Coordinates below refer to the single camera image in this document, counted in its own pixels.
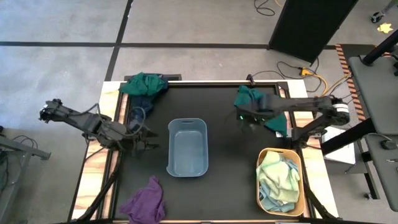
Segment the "gray plastic bin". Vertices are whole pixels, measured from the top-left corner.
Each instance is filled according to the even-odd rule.
[[[182,118],[169,123],[169,165],[174,177],[199,177],[209,166],[207,126],[202,119]]]

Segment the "purple cloth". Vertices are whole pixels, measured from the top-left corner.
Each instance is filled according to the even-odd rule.
[[[120,207],[120,212],[129,216],[130,224],[159,223],[164,217],[163,190],[159,179],[149,177],[148,185]]]

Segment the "concrete floor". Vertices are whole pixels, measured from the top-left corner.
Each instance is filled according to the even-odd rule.
[[[378,44],[380,34],[368,16],[388,0],[360,1],[330,44]],[[126,0],[0,0],[0,41],[114,42]],[[281,8],[270,1],[277,12]],[[385,18],[392,22],[398,9]],[[266,44],[277,16],[264,17],[250,0],[135,0],[123,42],[186,42]],[[80,132],[65,124],[40,122],[45,100],[60,98],[77,110],[89,108],[100,97],[112,48],[0,47],[0,124],[10,137],[26,134],[51,152],[49,161],[32,159],[14,207],[12,222],[65,221],[83,160]],[[248,73],[276,70],[276,62],[308,63],[278,52],[238,49],[121,49],[112,80],[137,72],[181,73],[184,80],[243,79]],[[318,73],[332,84],[343,76],[335,50],[319,56]],[[298,70],[282,67],[287,75]],[[280,79],[262,74],[256,78]],[[318,81],[305,80],[308,90]],[[346,96],[342,85],[334,94]],[[351,125],[358,122],[350,103]],[[347,220],[396,223],[398,213],[381,200],[366,201],[363,175],[330,176],[341,217]]]

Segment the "wire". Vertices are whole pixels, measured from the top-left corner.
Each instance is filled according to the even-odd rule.
[[[348,95],[346,95],[346,96],[344,96],[344,97],[341,97],[341,99],[345,99],[345,98],[347,98],[347,97],[349,97],[349,96],[351,96],[351,93],[348,94]]]
[[[21,144],[22,144],[24,141],[29,140],[29,141],[32,143],[31,147],[34,147],[34,148],[36,148],[36,149],[39,147],[39,145],[37,144],[37,141],[36,141],[35,139],[32,139],[32,138],[30,138],[30,137],[27,137],[26,135],[23,135],[23,134],[18,135],[18,136],[14,137],[14,138],[11,139],[11,140],[12,140],[12,141],[15,141],[15,140],[18,139],[18,138],[23,138],[22,140],[20,140],[20,143],[21,143]],[[0,196],[1,196],[2,193],[3,193],[3,191],[4,191],[8,186],[10,186],[10,185],[12,185],[12,184],[10,184],[10,185],[8,184],[8,181],[9,181],[9,156],[10,156],[10,154],[9,154],[9,152],[7,152],[7,151],[5,151],[5,150],[3,150],[3,149],[0,149],[0,153],[5,153],[5,154],[6,154],[6,155],[1,159],[1,161],[0,161],[0,165],[2,165],[2,160],[3,160],[3,159],[6,161],[6,170],[4,171],[2,177],[0,178],[0,180],[1,180],[2,183],[3,183],[3,181],[4,181],[4,184],[0,187]],[[21,165],[20,160],[18,159],[18,157],[17,157],[16,155],[13,155],[13,156],[16,157],[16,159],[17,159],[17,161],[18,161],[18,164],[19,164],[19,167],[20,167],[20,169],[21,169],[21,168],[22,168],[22,165]]]
[[[256,11],[258,13],[260,13],[263,16],[274,16],[275,15],[275,11],[268,8],[268,7],[262,7],[263,5],[265,5],[265,3],[267,3],[269,0],[265,0],[263,3],[261,3],[260,5],[256,6],[256,2],[258,2],[258,0],[254,0],[254,7],[256,8]],[[265,11],[270,11],[271,14],[264,14],[263,12],[261,12],[260,10],[265,10]]]
[[[101,152],[103,149],[105,149],[105,147],[102,147],[101,149],[98,149],[97,151],[95,151],[94,153],[92,153],[91,155],[89,155],[88,157],[86,157],[85,162],[86,162],[89,158],[93,157],[95,154]]]
[[[351,74],[344,75],[344,76],[343,76],[342,78],[340,78],[337,82],[335,82],[329,89],[327,89],[327,90],[325,91],[325,93],[322,94],[322,96],[325,96],[325,94],[328,93],[328,92],[333,88],[333,90],[329,93],[329,95],[332,94],[339,86],[341,86],[341,84],[343,84],[344,82],[347,82],[347,80],[350,79],[351,77],[352,77]]]
[[[77,114],[69,114],[69,116],[81,116],[84,114],[87,114],[88,112],[90,112],[92,109],[94,109],[96,106],[100,106],[98,103],[95,103],[91,108],[88,108],[87,110],[81,112],[81,113],[77,113]]]
[[[385,136],[385,135],[383,135],[383,134],[379,134],[379,133],[369,133],[369,135],[380,136],[380,137],[383,137],[383,138],[385,138],[385,139],[387,139],[387,140],[394,141],[394,140],[392,140],[391,138],[389,138],[389,137],[387,137],[387,136]]]
[[[283,7],[283,5],[279,4],[278,0],[275,0],[275,3],[276,3],[278,6]]]
[[[309,68],[305,68],[305,69],[307,69],[308,71],[312,72],[313,75],[307,75],[307,76],[300,77],[300,78],[290,77],[290,76],[285,75],[285,74],[282,72],[282,70],[280,69],[280,64],[284,64],[284,65],[286,65],[286,66],[288,66],[288,67],[290,67],[290,68],[296,68],[296,69],[299,69],[299,70],[303,69],[302,67],[289,65],[288,63],[282,62],[282,61],[277,62],[277,63],[276,63],[276,67],[277,67],[279,73],[280,73],[283,77],[285,77],[285,78],[291,78],[291,79],[294,79],[294,80],[303,80],[303,79],[305,79],[305,78],[310,78],[310,77],[312,77],[312,76],[318,78],[318,79],[319,79],[319,84],[318,84],[318,86],[316,87],[316,89],[315,89],[315,90],[308,90],[308,91],[307,91],[307,92],[309,92],[309,93],[315,93],[316,91],[318,91],[318,89],[319,89],[319,87],[321,86],[322,82],[325,84],[325,89],[327,88],[327,82],[326,82],[326,80],[325,80],[323,77],[321,77],[320,75],[317,74],[317,70],[318,70],[318,67],[319,67],[319,59],[318,59],[318,58],[317,58],[317,62],[318,62],[318,64],[317,64],[317,67],[315,68],[315,70],[311,70],[311,69],[309,69]]]
[[[120,131],[114,129],[112,126],[110,126],[110,125],[101,117],[101,109],[100,109],[100,105],[99,105],[99,104],[96,103],[95,106],[97,107],[98,117],[100,118],[100,120],[102,121],[102,123],[104,124],[104,126],[106,126],[107,128],[109,128],[109,129],[115,131],[115,132],[118,133],[118,134],[123,135],[124,137],[131,137],[131,136],[136,135],[136,134],[141,130],[141,128],[144,126],[144,121],[145,121],[145,119],[146,119],[146,113],[145,113],[145,110],[144,110],[142,107],[135,106],[135,107],[131,108],[132,110],[133,110],[133,109],[140,109],[140,110],[142,110],[142,121],[141,121],[141,124],[139,125],[139,128],[138,128],[137,130],[135,130],[132,134],[124,134],[124,133],[121,133]]]
[[[283,75],[281,75],[281,74],[278,73],[277,71],[272,71],[272,70],[257,72],[256,74],[252,75],[252,77],[255,77],[255,76],[258,75],[258,74],[266,73],[266,72],[273,72],[273,73],[276,73],[276,74],[278,74],[282,79],[285,79],[285,77],[283,77]]]
[[[313,149],[321,149],[320,147],[310,146],[309,144],[306,144],[305,146],[311,147],[311,148],[313,148]]]
[[[361,96],[361,93],[358,94],[358,97],[360,97],[360,96]],[[349,102],[347,102],[347,104],[350,103],[353,100],[354,100],[354,98],[352,98]]]
[[[21,138],[21,137],[23,137],[25,139],[21,140],[20,143],[23,143],[24,141],[29,140],[32,143],[32,147],[35,147],[36,149],[39,148],[39,145],[37,144],[37,141],[35,141],[35,139],[32,139],[32,138],[30,138],[30,137],[28,137],[26,135],[23,135],[23,134],[18,135],[18,136],[16,136],[15,138],[13,138],[11,140],[15,141],[17,138]]]

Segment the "crumpled towel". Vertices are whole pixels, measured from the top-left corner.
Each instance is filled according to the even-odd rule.
[[[164,88],[165,82],[158,74],[138,73],[120,91],[133,96],[152,96]]]
[[[294,209],[294,203],[289,202],[283,204],[282,202],[273,199],[269,196],[271,190],[268,185],[260,181],[260,201],[261,205],[268,211],[274,212],[288,212]]]
[[[255,88],[248,88],[247,86],[239,86],[238,95],[236,96],[234,105],[245,105],[253,101],[257,101],[265,97],[264,93],[256,90]],[[283,136],[287,135],[287,119],[284,113],[279,116],[266,121],[265,127],[281,133]]]
[[[263,190],[262,196],[264,200],[270,200],[270,202],[262,202],[263,205],[273,203],[275,209],[281,210],[282,205],[299,200],[300,176],[297,166],[290,159],[284,159],[278,152],[267,151],[256,172],[257,180]]]
[[[131,77],[120,88],[120,92],[130,95],[130,122],[129,129],[134,132],[142,125],[142,120],[149,117],[154,105],[153,100],[167,91],[169,83],[161,74],[138,73]]]
[[[120,207],[129,216],[130,224],[156,224],[165,217],[163,190],[155,176],[149,177],[148,185]]]

